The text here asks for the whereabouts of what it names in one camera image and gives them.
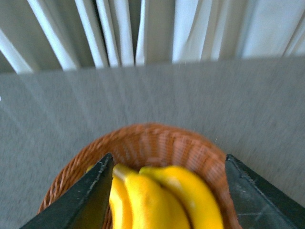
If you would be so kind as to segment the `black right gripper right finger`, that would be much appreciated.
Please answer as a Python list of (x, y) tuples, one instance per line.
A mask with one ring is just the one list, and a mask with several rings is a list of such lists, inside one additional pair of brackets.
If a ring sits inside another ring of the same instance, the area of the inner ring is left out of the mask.
[(303, 229), (305, 208), (231, 154), (225, 172), (243, 229)]

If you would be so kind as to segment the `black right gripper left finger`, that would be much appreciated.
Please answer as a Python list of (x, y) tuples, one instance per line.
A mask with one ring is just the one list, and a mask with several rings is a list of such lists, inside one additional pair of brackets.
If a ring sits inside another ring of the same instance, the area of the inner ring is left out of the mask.
[(58, 200), (23, 229), (101, 229), (112, 185), (113, 157), (107, 153)]

